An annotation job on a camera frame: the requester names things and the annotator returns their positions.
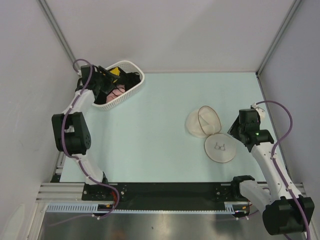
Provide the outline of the yellow bra with black straps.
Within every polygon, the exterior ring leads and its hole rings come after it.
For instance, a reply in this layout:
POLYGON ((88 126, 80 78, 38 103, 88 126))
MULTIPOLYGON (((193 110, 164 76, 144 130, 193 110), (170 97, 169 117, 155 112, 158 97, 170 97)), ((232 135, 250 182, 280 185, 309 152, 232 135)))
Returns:
POLYGON ((120 69, 118 66, 109 69, 108 72, 115 79, 118 79, 120 77, 120 69))

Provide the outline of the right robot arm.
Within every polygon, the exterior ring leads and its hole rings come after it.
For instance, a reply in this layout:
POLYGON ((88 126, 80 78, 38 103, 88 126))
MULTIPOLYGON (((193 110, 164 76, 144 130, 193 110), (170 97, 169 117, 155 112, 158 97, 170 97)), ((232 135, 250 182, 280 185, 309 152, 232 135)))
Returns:
POLYGON ((232 179, 230 194, 237 201, 249 200, 257 208, 270 235, 305 232, 310 239, 314 202, 310 197, 304 197, 292 182, 276 156, 274 139, 268 130, 260 128, 260 124, 256 109, 241 109, 228 134, 240 141, 255 158, 268 190, 252 176, 242 175, 232 179))

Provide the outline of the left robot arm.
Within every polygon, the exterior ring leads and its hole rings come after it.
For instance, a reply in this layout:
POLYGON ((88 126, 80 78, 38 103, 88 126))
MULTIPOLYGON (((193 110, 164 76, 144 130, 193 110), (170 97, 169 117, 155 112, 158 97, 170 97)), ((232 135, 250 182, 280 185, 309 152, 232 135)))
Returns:
POLYGON ((91 134, 85 115, 94 102, 101 102, 116 88, 120 74, 101 66, 83 65, 74 97, 68 107, 51 118, 54 140, 59 152, 72 159, 82 171, 87 185, 95 185, 93 194, 100 200, 110 196, 105 173, 89 153, 91 134))

